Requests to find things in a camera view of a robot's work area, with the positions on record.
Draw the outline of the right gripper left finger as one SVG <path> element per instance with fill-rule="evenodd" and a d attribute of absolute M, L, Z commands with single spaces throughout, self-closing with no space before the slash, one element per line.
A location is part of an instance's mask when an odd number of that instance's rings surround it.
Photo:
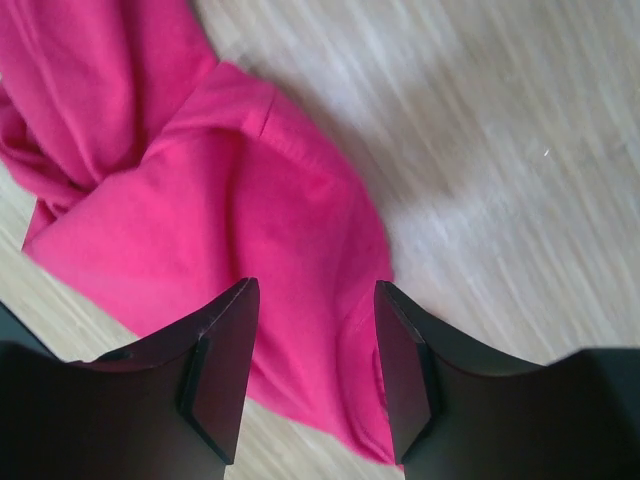
<path fill-rule="evenodd" d="M 220 479 L 234 461 L 258 324 L 247 278 L 91 362 L 1 312 L 5 479 Z"/>

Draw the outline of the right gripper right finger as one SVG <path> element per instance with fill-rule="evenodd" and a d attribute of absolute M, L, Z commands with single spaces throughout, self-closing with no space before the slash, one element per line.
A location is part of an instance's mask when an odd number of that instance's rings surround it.
<path fill-rule="evenodd" d="M 635 479 L 639 352 L 587 348 L 548 365 L 496 350 L 375 288 L 396 462 L 409 479 Z"/>

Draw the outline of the pink red t shirt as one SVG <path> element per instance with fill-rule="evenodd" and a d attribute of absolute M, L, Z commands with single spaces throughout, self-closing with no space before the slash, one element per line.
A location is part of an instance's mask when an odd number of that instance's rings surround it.
<path fill-rule="evenodd" d="M 1 76 L 33 262 L 142 337 L 256 278 L 249 396 L 393 463 L 373 308 L 392 276 L 384 227 L 284 93 L 220 61 L 184 1 L 5 1 Z"/>

